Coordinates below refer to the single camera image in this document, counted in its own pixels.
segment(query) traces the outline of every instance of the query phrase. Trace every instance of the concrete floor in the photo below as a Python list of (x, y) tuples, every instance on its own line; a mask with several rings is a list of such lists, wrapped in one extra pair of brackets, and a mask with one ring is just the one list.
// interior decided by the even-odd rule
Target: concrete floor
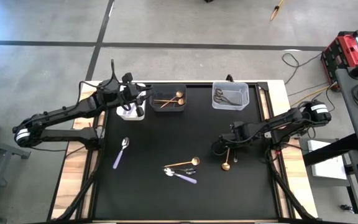
[[(104, 42), (327, 46), (341, 30), (358, 29), (358, 0), (287, 1), (269, 23), (278, 1), (116, 0)], [(0, 40), (96, 42), (108, 0), (0, 0)], [(14, 146), (11, 128), (24, 118), (76, 100), (94, 47), (0, 45), (0, 141)], [(102, 47), (92, 80), (132, 72), (136, 80), (286, 80), (293, 69), (281, 61), (282, 50), (148, 49)], [(292, 52), (300, 61), (317, 51)], [(288, 94), (326, 81), (318, 60), (301, 67), (287, 85)], [(290, 97), (298, 101), (313, 90)], [(320, 100), (327, 102), (325, 96)], [(333, 120), (316, 129), (319, 138), (341, 138), (353, 132), (340, 93), (330, 92)], [(72, 122), (58, 128), (71, 128)], [(64, 149), (67, 144), (42, 144)], [(28, 161), (14, 158), (0, 190), (0, 217), (8, 223), (41, 222), (55, 190), (63, 153), (33, 151)], [(358, 223), (358, 215), (342, 212), (350, 203), (346, 188), (312, 186), (319, 216)]]

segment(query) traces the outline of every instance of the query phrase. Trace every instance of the gold spoon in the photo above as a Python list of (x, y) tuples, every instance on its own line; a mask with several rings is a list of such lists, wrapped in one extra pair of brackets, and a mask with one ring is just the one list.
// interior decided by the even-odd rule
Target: gold spoon
[(178, 103), (179, 105), (184, 105), (185, 99), (180, 98), (178, 101), (176, 101), (176, 100), (154, 100), (154, 102)]
[[(183, 97), (183, 92), (182, 91), (177, 91), (177, 95), (174, 97), (174, 98), (172, 98), (171, 100), (174, 100), (175, 98), (181, 98), (181, 97)], [(162, 105), (160, 108), (163, 108), (164, 106), (167, 106), (169, 104), (169, 102), (166, 102), (166, 103), (164, 103), (164, 105)]]
[(189, 164), (189, 163), (193, 164), (194, 166), (197, 166), (198, 164), (200, 164), (200, 159), (199, 159), (199, 157), (194, 157), (194, 158), (192, 158), (192, 160), (190, 162), (181, 162), (178, 164), (166, 165), (164, 167), (179, 166), (179, 165), (185, 165), (185, 164)]
[(225, 171), (228, 171), (230, 169), (230, 165), (227, 163), (227, 160), (229, 160), (229, 153), (230, 148), (227, 150), (226, 162), (222, 164), (222, 169)]

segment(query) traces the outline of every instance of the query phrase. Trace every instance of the pencil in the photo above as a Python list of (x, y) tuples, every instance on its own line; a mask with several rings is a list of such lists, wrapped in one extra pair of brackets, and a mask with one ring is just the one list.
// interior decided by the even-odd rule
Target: pencil
[(276, 7), (274, 7), (272, 16), (270, 16), (270, 21), (274, 20), (274, 18), (277, 16), (278, 10), (280, 9), (280, 7), (283, 3), (284, 3), (284, 0), (281, 0), (280, 3)]

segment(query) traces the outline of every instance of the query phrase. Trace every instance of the spoon with purple handle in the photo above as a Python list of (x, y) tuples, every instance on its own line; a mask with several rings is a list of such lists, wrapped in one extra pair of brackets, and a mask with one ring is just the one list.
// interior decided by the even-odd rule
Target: spoon with purple handle
[(113, 169), (117, 169), (119, 160), (121, 159), (121, 156), (122, 156), (122, 152), (124, 151), (124, 149), (125, 149), (126, 147), (128, 147), (128, 145), (129, 145), (129, 138), (126, 137), (126, 138), (124, 138), (124, 140), (122, 140), (122, 149), (121, 149), (121, 151), (119, 152), (119, 154), (118, 154), (118, 156), (117, 156), (117, 159), (116, 159), (116, 161), (114, 162), (114, 165), (112, 166)]
[(173, 171), (172, 169), (170, 169), (168, 167), (164, 168), (164, 172), (165, 172), (165, 174), (167, 174), (170, 177), (175, 175), (175, 176), (177, 176), (179, 178), (182, 178), (183, 180), (189, 181), (192, 184), (197, 184), (197, 180), (195, 180), (193, 178), (190, 178), (190, 177), (187, 177), (187, 176), (184, 176), (184, 175), (177, 174), (177, 173), (175, 173), (175, 171)]

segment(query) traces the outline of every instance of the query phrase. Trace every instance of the red electronic device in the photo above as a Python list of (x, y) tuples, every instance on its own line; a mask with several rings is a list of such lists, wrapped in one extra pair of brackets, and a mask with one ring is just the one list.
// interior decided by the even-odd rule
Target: red electronic device
[[(358, 66), (358, 30), (341, 31), (334, 41), (321, 54), (321, 62), (329, 84), (336, 82), (335, 71), (339, 68)], [(331, 88), (339, 91), (339, 85)]]

